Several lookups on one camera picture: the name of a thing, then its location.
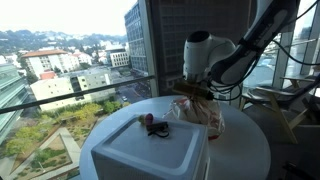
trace rooftop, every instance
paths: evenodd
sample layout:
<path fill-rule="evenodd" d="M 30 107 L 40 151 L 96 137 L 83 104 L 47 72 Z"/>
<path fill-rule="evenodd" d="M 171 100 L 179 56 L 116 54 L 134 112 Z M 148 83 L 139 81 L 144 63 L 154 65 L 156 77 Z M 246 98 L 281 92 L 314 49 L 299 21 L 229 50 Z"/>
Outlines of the rooftop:
<path fill-rule="evenodd" d="M 45 51 L 34 51 L 28 52 L 22 57 L 37 57 L 37 56 L 45 56 L 45 55 L 55 55 L 55 54 L 68 54 L 66 51 L 63 50 L 45 50 Z"/>

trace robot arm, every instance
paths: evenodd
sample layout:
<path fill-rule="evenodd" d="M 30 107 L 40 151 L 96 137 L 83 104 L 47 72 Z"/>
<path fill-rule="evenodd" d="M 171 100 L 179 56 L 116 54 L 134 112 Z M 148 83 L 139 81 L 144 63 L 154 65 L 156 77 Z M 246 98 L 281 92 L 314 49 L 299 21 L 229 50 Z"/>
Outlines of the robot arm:
<path fill-rule="evenodd" d="M 210 71 L 218 84 L 239 85 L 265 47 L 297 13 L 299 2 L 259 0 L 255 21 L 236 47 L 230 40 L 205 31 L 191 34 L 184 49 L 184 79 L 199 83 Z"/>

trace chair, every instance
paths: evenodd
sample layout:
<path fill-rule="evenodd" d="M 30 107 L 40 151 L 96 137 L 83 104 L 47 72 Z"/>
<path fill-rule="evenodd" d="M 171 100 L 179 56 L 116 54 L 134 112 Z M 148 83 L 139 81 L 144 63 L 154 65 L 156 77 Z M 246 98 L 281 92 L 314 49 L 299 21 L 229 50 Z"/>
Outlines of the chair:
<path fill-rule="evenodd" d="M 283 112 L 290 111 L 291 105 L 294 102 L 303 98 L 309 91 L 319 86 L 320 74 L 317 77 L 312 77 L 311 80 L 305 80 L 308 81 L 309 84 L 305 87 L 300 87 L 297 81 L 304 80 L 305 79 L 296 79 L 296 82 L 293 83 L 294 88 L 291 89 L 278 89 L 270 86 L 260 86 L 249 90 L 247 93 L 242 94 L 240 110 L 242 111 L 245 104 L 250 102 L 260 109 L 272 114 L 280 121 L 285 132 L 288 134 L 290 141 L 297 144 L 298 141 L 292 132 L 292 129 L 309 116 L 310 110 L 306 107 L 291 121 L 288 121 Z"/>

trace floor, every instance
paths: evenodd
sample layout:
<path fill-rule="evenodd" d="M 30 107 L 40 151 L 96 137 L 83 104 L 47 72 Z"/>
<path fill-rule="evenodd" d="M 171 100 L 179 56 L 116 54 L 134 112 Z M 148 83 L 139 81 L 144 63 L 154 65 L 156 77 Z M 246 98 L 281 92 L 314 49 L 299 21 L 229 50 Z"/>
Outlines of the floor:
<path fill-rule="evenodd" d="M 309 174 L 320 179 L 320 123 L 302 122 L 293 131 L 299 144 L 290 144 L 286 134 L 276 119 L 254 106 L 244 110 L 266 135 L 271 151 L 271 167 L 268 180 L 283 178 L 286 161 L 302 167 Z"/>

